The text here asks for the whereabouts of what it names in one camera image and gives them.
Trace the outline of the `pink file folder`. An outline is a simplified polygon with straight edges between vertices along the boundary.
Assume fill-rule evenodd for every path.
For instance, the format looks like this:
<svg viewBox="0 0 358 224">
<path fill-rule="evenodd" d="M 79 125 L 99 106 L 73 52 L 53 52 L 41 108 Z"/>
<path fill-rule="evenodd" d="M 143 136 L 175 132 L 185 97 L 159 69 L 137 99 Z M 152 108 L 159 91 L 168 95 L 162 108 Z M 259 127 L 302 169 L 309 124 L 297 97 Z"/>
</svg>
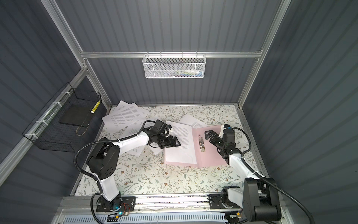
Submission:
<svg viewBox="0 0 358 224">
<path fill-rule="evenodd" d="M 203 128 L 193 128 L 193 138 L 194 138 L 194 147 L 196 153 L 196 159 L 198 162 L 197 166 L 192 166 L 196 168 L 206 168 L 211 166 L 221 166 L 225 165 L 226 162 L 217 152 L 217 147 L 212 145 L 209 141 L 204 140 L 206 152 L 202 153 L 199 147 L 198 135 L 200 134 L 202 138 L 205 138 L 204 132 L 208 130 L 214 130 L 216 133 L 219 133 L 221 126 L 211 126 Z"/>
</svg>

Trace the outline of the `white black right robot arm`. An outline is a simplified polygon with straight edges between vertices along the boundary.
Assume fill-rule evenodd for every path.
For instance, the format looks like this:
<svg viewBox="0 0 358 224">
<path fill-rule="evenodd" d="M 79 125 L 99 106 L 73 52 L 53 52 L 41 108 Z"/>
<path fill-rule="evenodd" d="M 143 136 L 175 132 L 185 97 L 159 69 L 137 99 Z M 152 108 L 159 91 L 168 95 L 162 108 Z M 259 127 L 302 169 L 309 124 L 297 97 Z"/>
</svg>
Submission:
<svg viewBox="0 0 358 224">
<path fill-rule="evenodd" d="M 205 140 L 217 148 L 220 156 L 233 168 L 244 182 L 244 186 L 225 187 L 222 190 L 222 203 L 228 207 L 237 205 L 250 222 L 279 221 L 282 218 L 278 191 L 260 178 L 244 159 L 244 153 L 236 148 L 235 130 L 224 126 L 221 133 L 205 131 Z"/>
</svg>

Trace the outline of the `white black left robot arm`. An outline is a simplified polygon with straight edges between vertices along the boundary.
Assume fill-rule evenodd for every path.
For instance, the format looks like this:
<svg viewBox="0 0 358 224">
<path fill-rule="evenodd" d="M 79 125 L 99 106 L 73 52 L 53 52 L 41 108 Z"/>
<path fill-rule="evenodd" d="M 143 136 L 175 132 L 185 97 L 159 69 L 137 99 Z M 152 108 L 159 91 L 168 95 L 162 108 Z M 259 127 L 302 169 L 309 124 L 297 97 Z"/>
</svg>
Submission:
<svg viewBox="0 0 358 224">
<path fill-rule="evenodd" d="M 93 143 L 95 148 L 87 159 L 89 172 L 87 176 L 94 179 L 100 194 L 100 204 L 106 211 L 121 211 L 127 205 L 121 198 L 121 193 L 115 183 L 114 173 L 120 156 L 137 147 L 153 146 L 160 149 L 180 147 L 176 136 L 171 135 L 173 127 L 161 120 L 145 120 L 136 133 L 118 139 L 100 139 Z"/>
</svg>

